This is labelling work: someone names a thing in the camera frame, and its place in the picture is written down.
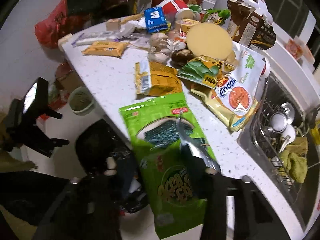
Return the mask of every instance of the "dish drying rack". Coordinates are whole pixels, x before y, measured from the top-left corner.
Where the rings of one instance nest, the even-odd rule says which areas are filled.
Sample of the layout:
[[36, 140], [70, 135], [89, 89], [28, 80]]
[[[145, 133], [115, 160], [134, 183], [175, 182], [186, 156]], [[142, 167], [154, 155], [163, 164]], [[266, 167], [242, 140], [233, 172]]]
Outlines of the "dish drying rack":
[[299, 127], [302, 132], [297, 136], [305, 136], [308, 133], [308, 127], [305, 123], [304, 112], [300, 109], [297, 102], [273, 73], [270, 73], [269, 78], [266, 79], [262, 99], [260, 102], [261, 106], [252, 122], [251, 135], [259, 152], [264, 153], [268, 160], [272, 163], [272, 174], [274, 174], [277, 181], [290, 192], [293, 202], [295, 203], [297, 201], [302, 184], [295, 182], [290, 177], [288, 171], [283, 165], [283, 162], [279, 158], [279, 152], [276, 149], [279, 148], [278, 146], [281, 144], [281, 141], [279, 142], [278, 140], [276, 145], [273, 144], [272, 137], [264, 133], [262, 129], [264, 126], [268, 126], [270, 121], [269, 119], [274, 113], [274, 108], [276, 106], [281, 106], [285, 102], [290, 103], [294, 108], [295, 117], [292, 125], [294, 127]]

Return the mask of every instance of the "round cheese wheel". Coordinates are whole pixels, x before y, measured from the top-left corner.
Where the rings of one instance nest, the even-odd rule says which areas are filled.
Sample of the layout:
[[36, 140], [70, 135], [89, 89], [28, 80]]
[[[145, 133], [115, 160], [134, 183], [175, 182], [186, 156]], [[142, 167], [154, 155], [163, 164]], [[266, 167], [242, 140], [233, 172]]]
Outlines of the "round cheese wheel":
[[227, 31], [213, 23], [192, 26], [187, 34], [187, 45], [196, 56], [219, 60], [226, 60], [232, 51], [232, 39]]

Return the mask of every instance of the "yellow snack package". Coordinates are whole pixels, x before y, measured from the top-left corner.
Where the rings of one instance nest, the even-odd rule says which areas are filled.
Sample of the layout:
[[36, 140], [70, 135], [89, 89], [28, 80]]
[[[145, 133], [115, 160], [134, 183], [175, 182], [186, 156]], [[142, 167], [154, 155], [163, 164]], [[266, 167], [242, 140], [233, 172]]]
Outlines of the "yellow snack package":
[[128, 21], [138, 21], [144, 16], [144, 13], [138, 13], [121, 18], [120, 23], [125, 24]]
[[230, 131], [239, 131], [245, 126], [249, 118], [258, 110], [259, 102], [255, 98], [245, 115], [237, 115], [222, 103], [214, 89], [199, 84], [193, 84], [191, 92], [201, 96], [209, 109], [214, 112], [214, 114], [230, 129]]
[[181, 81], [177, 70], [157, 62], [142, 60], [135, 64], [136, 93], [148, 96], [164, 96], [181, 93]]
[[121, 57], [129, 42], [96, 41], [90, 47], [83, 50], [84, 55]]

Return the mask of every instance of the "white speckled countertop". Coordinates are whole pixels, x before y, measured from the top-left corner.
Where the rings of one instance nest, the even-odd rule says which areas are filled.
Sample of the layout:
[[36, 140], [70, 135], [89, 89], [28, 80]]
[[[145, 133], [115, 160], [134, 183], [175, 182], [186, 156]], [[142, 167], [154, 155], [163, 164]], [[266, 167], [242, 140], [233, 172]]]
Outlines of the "white speckled countertop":
[[[105, 24], [95, 25], [84, 32], [105, 31]], [[147, 52], [128, 48], [122, 58], [106, 56], [83, 56], [81, 50], [85, 46], [72, 47], [71, 43], [80, 33], [63, 45], [68, 61], [73, 65], [84, 84], [95, 97], [107, 117], [119, 131], [129, 138], [126, 126], [118, 112], [122, 106], [145, 101], [148, 97], [136, 99], [134, 85], [134, 63], [146, 59]], [[253, 178], [257, 187], [264, 194], [284, 224], [292, 240], [301, 240], [303, 230], [289, 204], [279, 190], [255, 163], [255, 161], [238, 145], [236, 139], [239, 132], [230, 134], [227, 127], [209, 110], [199, 98], [193, 96], [183, 86], [189, 108], [203, 129], [222, 173], [229, 177], [241, 178], [248, 175]]]

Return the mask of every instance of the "red and white cup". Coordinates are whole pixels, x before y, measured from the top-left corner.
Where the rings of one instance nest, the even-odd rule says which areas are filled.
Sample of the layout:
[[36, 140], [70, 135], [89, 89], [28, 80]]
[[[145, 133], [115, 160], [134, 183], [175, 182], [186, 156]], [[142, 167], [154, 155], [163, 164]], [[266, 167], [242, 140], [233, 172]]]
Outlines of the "red and white cup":
[[263, 77], [263, 78], [267, 78], [269, 76], [269, 74], [270, 74], [271, 66], [270, 66], [269, 60], [267, 58], [264, 58], [264, 59], [265, 59], [266, 63], [264, 65], [264, 67], [263, 67], [263, 70], [262, 70], [260, 76]]
[[164, 0], [158, 6], [162, 7], [164, 15], [173, 16], [175, 21], [192, 19], [194, 15], [183, 0]]

